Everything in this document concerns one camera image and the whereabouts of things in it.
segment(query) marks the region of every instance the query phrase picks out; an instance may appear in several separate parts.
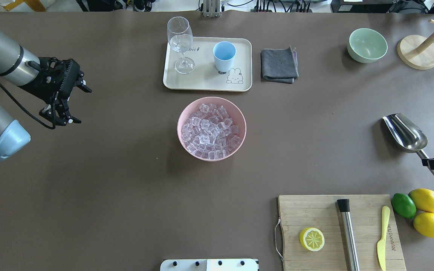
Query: wine glass stem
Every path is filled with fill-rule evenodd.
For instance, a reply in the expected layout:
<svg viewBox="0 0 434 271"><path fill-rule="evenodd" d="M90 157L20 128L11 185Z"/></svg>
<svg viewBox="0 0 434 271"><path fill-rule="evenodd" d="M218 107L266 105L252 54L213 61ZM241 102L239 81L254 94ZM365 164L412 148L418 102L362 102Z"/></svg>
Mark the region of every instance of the wine glass stem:
<svg viewBox="0 0 434 271"><path fill-rule="evenodd" d="M184 52L182 52L182 64L183 64L183 65L186 65L186 64L187 64L186 59L185 59Z"/></svg>

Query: yellow knife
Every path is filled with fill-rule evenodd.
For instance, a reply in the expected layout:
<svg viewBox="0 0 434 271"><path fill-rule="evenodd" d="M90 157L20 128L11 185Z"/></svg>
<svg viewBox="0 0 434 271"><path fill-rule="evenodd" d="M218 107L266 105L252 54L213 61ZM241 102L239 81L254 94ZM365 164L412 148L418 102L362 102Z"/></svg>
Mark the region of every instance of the yellow knife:
<svg viewBox="0 0 434 271"><path fill-rule="evenodd" d="M377 260L381 270L386 271L386 232L390 221L390 208L383 206L381 209L381 239L377 242Z"/></svg>

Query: wine glass base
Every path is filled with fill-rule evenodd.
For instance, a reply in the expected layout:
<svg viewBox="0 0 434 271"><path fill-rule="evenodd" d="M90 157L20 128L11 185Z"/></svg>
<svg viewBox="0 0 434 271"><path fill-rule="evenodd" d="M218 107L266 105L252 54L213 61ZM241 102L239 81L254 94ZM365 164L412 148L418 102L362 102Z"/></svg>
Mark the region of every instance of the wine glass base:
<svg viewBox="0 0 434 271"><path fill-rule="evenodd" d="M181 74L189 74L195 68L195 62L191 58L185 57L185 61L182 58L175 62L175 70Z"/></svg>

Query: bowl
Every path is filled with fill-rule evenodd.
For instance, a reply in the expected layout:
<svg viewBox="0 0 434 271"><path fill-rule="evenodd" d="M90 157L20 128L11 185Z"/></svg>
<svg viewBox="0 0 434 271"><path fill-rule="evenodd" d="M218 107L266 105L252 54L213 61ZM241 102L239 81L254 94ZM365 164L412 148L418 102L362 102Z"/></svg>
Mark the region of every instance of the bowl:
<svg viewBox="0 0 434 271"><path fill-rule="evenodd" d="M372 29L356 29L349 36L348 53L357 62L374 62L387 51L388 43L384 37Z"/></svg>
<svg viewBox="0 0 434 271"><path fill-rule="evenodd" d="M241 138L240 143L236 146L234 151L229 153L227 156L223 158L217 158L217 159L208 159L208 158L202 158L200 156L196 156L195 154L191 153L185 146L185 143L182 139L182 126L185 124L186 120L195 112L199 111L201 104L215 104L217 107L224 106L224 108L227 110L227 113L229 114L229 117L232 118L235 125L239 125L239 132L238 137ZM224 160L226 158L229 158L230 156L234 155L239 148L242 146L244 140L246 139L246 133L247 133L247 125L246 125L246 118L244 118L243 113L241 110L234 105L229 100L226 100L224 98L220 97L204 97L200 98L198 100L195 100L191 102L180 114L179 121L177 122L177 135L179 137L179 141L182 144L183 148L191 154L191 156L194 156L195 158L198 158L200 160L204 161L220 161Z"/></svg>

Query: black muddler tip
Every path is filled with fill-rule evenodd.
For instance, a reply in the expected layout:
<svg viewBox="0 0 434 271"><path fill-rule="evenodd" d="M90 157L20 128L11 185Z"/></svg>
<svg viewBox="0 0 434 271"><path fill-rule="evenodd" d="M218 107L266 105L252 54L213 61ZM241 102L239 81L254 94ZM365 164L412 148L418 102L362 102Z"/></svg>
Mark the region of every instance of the black muddler tip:
<svg viewBox="0 0 434 271"><path fill-rule="evenodd" d="M349 212L349 199L338 199L337 202L341 213Z"/></svg>

